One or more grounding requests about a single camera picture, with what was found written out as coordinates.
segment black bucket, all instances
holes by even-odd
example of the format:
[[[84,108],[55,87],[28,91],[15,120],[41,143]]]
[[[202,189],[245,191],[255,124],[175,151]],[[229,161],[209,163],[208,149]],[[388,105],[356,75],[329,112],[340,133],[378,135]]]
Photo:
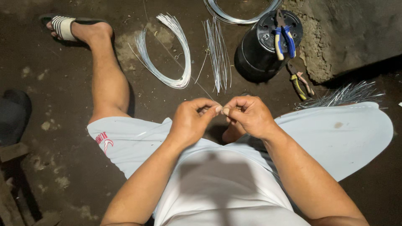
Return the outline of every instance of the black bucket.
[[[285,24],[290,26],[295,47],[303,37],[303,27],[299,18],[292,12],[282,10]],[[285,59],[278,60],[275,52],[276,10],[265,14],[243,37],[234,56],[237,71],[248,81],[266,82],[276,75],[289,61],[286,41],[281,35]]]

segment white t-shirt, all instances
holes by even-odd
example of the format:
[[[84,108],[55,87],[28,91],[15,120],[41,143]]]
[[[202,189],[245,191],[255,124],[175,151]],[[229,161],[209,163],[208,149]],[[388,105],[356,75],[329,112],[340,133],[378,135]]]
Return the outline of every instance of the white t-shirt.
[[[273,175],[231,151],[190,155],[159,201],[155,226],[309,225],[293,212]]]

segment sandal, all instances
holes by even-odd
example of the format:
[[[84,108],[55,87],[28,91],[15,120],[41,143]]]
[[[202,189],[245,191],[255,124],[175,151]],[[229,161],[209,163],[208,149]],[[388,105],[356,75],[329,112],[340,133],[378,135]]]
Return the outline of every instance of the sandal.
[[[39,20],[42,22],[43,25],[46,26],[48,22],[51,22],[51,25],[56,32],[56,34],[62,38],[62,40],[67,41],[78,41],[72,32],[71,32],[71,25],[73,22],[82,24],[82,25],[93,25],[99,22],[105,22],[109,24],[107,21],[102,19],[92,19],[92,18],[74,18],[70,16],[64,16],[61,14],[56,13],[48,13],[43,14],[39,17]]]

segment forearm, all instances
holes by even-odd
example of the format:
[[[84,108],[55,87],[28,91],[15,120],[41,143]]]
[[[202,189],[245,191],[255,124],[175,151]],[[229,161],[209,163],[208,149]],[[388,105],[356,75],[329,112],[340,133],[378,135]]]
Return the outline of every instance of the forearm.
[[[167,138],[124,183],[110,203],[102,225],[124,222],[144,224],[158,204],[183,149]]]
[[[287,193],[309,219],[341,216],[365,221],[336,180],[282,129],[264,144]]]

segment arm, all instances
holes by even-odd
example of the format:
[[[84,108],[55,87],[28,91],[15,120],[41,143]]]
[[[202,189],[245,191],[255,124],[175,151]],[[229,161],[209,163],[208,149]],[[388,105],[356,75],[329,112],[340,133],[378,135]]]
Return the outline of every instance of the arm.
[[[258,97],[235,97],[223,113],[264,142],[287,193],[312,225],[368,225],[336,180],[275,123]]]
[[[124,183],[101,225],[137,226],[147,222],[178,156],[203,136],[208,123],[221,109],[218,103],[205,98],[180,104],[165,141]]]

